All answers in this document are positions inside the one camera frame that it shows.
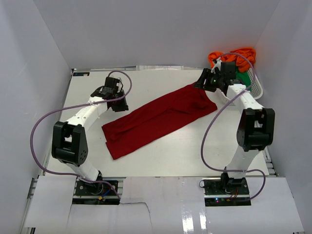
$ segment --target orange cloth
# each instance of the orange cloth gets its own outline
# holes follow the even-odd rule
[[[245,58],[247,58],[249,60],[249,62],[251,62],[252,65],[254,65],[254,63],[255,63],[255,50],[251,47],[244,47],[244,48],[240,48],[237,50],[232,50],[230,52],[231,53],[238,53],[238,54],[244,56]],[[217,51],[217,52],[212,52],[208,55],[208,61],[211,65],[211,67],[214,66],[213,59],[217,59],[222,54],[224,54],[224,53]],[[250,68],[250,65],[247,63],[247,61],[245,59],[243,59],[242,57],[237,56],[237,55],[225,55],[225,56],[221,57],[221,60],[223,62],[235,61],[239,72],[247,72],[248,69]]]

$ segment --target folded red fabric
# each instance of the folded red fabric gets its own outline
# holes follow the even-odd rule
[[[205,91],[187,85],[103,125],[107,148],[118,159],[216,109]]]

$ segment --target purple cable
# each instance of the purple cable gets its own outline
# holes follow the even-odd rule
[[[131,78],[123,71],[118,71],[118,70],[114,70],[114,71],[111,71],[109,74],[108,74],[108,77],[112,74],[112,73],[115,73],[115,72],[119,72],[119,73],[122,73],[124,74],[128,79],[129,79],[129,82],[130,82],[130,88],[129,90],[125,93],[125,95],[121,96],[121,97],[118,97],[118,98],[115,98],[115,99],[111,99],[111,100],[103,100],[103,101],[95,101],[95,102],[92,102],[93,105],[96,105],[96,104],[101,104],[101,103],[106,103],[106,102],[111,102],[111,101],[118,101],[118,100],[121,100],[123,99],[124,97],[126,97],[128,95],[128,93],[131,91],[131,88],[132,88],[132,81],[131,81]],[[83,181],[86,181],[86,182],[89,182],[89,183],[105,183],[105,184],[108,184],[111,189],[114,191],[114,193],[116,194],[116,196],[119,198],[120,200],[120,196],[118,195],[117,191],[113,188],[113,186],[106,182],[106,181],[93,181],[93,180],[89,180],[89,179],[85,179],[85,178],[82,178],[80,175],[76,174],[76,173],[61,173],[61,172],[53,172],[53,171],[50,171],[46,168],[44,168],[40,162],[38,161],[37,157],[36,157],[36,154],[35,154],[35,150],[34,150],[34,133],[35,133],[35,130],[36,128],[38,127],[38,125],[40,124],[41,121],[43,121],[46,117],[56,113],[56,112],[60,112],[60,111],[65,111],[65,110],[70,110],[70,109],[74,109],[74,108],[79,108],[79,107],[84,107],[84,106],[90,106],[91,103],[85,103],[85,104],[81,104],[81,105],[76,105],[76,106],[69,106],[69,107],[64,107],[64,108],[60,108],[60,109],[57,109],[57,110],[53,110],[47,114],[45,114],[44,116],[42,116],[34,125],[32,131],[31,131],[31,134],[30,134],[30,150],[31,150],[31,154],[34,158],[34,161],[36,162],[36,164],[45,172],[47,173],[50,173],[50,174],[54,174],[54,175],[60,175],[60,176],[76,176],[78,177],[78,179],[82,179]]]
[[[248,198],[248,199],[245,199],[245,200],[238,200],[238,201],[250,201],[252,199],[254,199],[255,197],[257,197],[263,190],[264,186],[265,186],[265,182],[266,182],[266,177],[265,177],[265,174],[262,170],[260,169],[252,169],[252,170],[248,170],[248,171],[244,171],[244,170],[225,170],[225,169],[217,169],[217,168],[214,168],[212,166],[209,166],[207,164],[207,162],[205,161],[204,159],[204,144],[205,144],[205,140],[206,140],[206,137],[207,137],[207,134],[209,132],[209,130],[211,129],[211,126],[213,125],[213,123],[215,122],[215,120],[218,118],[218,116],[222,113],[222,111],[224,111],[225,108],[227,108],[233,101],[235,101],[239,96],[241,96],[244,92],[246,92],[247,90],[249,90],[255,83],[255,73],[254,73],[254,67],[253,65],[249,62],[249,60],[247,58],[245,58],[244,56],[238,54],[238,53],[224,53],[222,55],[220,55],[218,58],[222,57],[222,56],[225,56],[225,55],[237,55],[237,56],[240,56],[242,57],[243,59],[245,59],[248,64],[250,65],[250,67],[252,68],[252,71],[253,71],[253,81],[252,83],[250,84],[250,86],[248,86],[245,90],[243,90],[242,92],[240,92],[239,94],[237,94],[234,98],[232,98],[228,103],[226,103],[219,111],[218,113],[215,115],[215,117],[213,118],[213,120],[210,122],[205,134],[204,134],[204,138],[203,138],[203,141],[201,142],[201,147],[200,147],[200,155],[201,155],[201,160],[203,161],[203,163],[206,165],[206,167],[208,167],[209,169],[213,170],[213,171],[217,171],[217,172],[245,172],[245,173],[249,173],[249,172],[260,172],[262,173],[263,175],[263,183],[262,183],[262,186],[260,188],[260,190],[252,197]]]

